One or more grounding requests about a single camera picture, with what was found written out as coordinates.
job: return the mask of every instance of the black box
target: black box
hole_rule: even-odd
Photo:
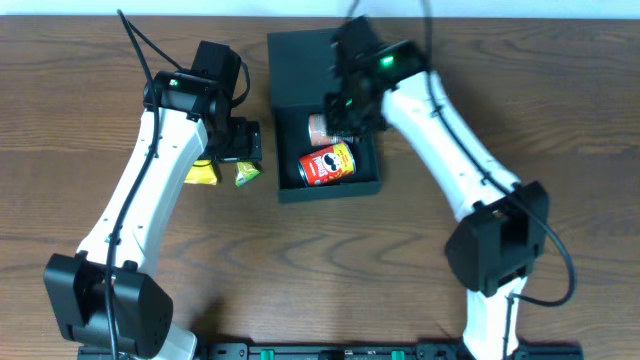
[[[311,145],[309,115],[323,112],[324,95],[339,83],[331,36],[335,29],[267,35],[271,76],[271,111],[275,122],[280,202],[369,195],[380,191],[382,180],[374,137],[349,144],[356,172],[331,184],[305,186],[298,160],[323,146]]]

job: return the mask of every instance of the wooden table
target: wooden table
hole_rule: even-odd
[[[177,323],[209,340],[269,343],[461,336],[465,291],[443,254],[456,224],[398,133],[380,136],[380,194],[277,201],[266,34],[338,19],[132,20],[185,66],[200,40],[229,44],[252,78],[235,114],[263,131],[262,176],[236,188],[222,166],[222,184],[182,190],[157,277]],[[423,38],[419,20],[374,23],[388,41]],[[545,185],[578,269],[574,300],[523,305],[519,335],[578,341],[588,359],[637,358],[640,23],[450,19],[435,29],[455,105],[506,167]],[[0,46],[0,358],[69,359],[78,345],[60,337],[42,272],[52,253],[74,253],[106,206],[138,133],[144,75],[116,16],[0,18]],[[154,73],[171,68],[144,50]],[[565,287],[549,245],[526,293],[551,299]]]

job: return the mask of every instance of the small can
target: small can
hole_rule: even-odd
[[[327,135],[327,120],[322,114],[309,115],[309,138],[313,146],[353,142],[353,136]]]
[[[298,168],[307,186],[317,186],[355,173],[356,162],[341,142],[301,157]]]

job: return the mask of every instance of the white wall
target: white wall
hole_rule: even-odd
[[[357,14],[422,16],[420,0],[361,0]],[[435,16],[640,19],[640,0],[431,0]],[[0,14],[338,16],[351,0],[0,0]]]

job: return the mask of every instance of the yellow snack bag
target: yellow snack bag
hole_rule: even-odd
[[[217,185],[218,177],[210,160],[197,160],[184,182],[185,184]]]

